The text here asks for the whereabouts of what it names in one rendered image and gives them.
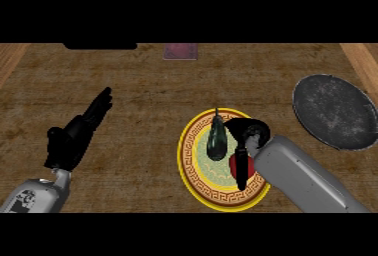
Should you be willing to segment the red tomato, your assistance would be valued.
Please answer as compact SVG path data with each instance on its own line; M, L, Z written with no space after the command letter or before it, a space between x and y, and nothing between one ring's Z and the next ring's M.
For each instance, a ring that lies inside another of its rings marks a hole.
M229 158L229 168L231 168L232 177L237 180L237 156L235 156L235 154L232 154L232 156ZM256 173L256 170L254 170L254 159L249 155L249 179L253 177L254 173Z

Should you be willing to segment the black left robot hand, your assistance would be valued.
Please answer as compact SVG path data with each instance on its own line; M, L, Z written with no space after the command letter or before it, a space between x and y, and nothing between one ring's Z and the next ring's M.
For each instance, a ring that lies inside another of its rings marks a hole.
M45 166L73 171L83 159L95 131L113 107L113 89L107 87L96 96L83 115L77 115L64 128L48 131L48 159Z

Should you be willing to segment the dark green eggplant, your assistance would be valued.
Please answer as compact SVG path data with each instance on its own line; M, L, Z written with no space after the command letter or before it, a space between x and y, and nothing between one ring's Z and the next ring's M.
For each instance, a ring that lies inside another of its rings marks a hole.
M212 121L212 129L207 140L207 156L213 161L220 161L228 153L228 135L220 114L216 114Z

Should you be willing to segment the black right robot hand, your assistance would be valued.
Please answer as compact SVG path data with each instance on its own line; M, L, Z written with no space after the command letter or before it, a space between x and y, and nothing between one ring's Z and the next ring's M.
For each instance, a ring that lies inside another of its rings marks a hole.
M268 124L253 118L232 118L225 123L238 142L235 149L237 184L241 191L247 188L249 158L254 157L269 142L271 128Z

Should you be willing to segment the maroon rectangular block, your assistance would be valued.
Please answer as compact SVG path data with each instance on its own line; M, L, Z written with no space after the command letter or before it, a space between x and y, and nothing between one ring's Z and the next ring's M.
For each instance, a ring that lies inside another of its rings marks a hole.
M164 45L166 60L197 60L198 44L197 43L167 43Z

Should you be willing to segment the yellow rimmed patterned plate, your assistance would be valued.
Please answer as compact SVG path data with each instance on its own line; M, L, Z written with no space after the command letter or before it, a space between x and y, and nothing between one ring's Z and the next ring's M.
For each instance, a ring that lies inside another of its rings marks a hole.
M250 209L265 198L271 184L256 170L250 172L247 188L238 189L231 158L238 145L231 133L228 136L228 153L220 161L207 155L207 141L216 115L223 121L232 118L249 118L249 115L232 108L209 109L188 123L178 145L178 166L188 190L198 201L215 210L240 212Z

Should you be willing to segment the black flat appliance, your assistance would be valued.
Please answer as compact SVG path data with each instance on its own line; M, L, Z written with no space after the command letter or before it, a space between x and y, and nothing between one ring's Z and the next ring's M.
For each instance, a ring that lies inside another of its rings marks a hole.
M64 46L70 50L135 50L138 48L136 43L64 43Z

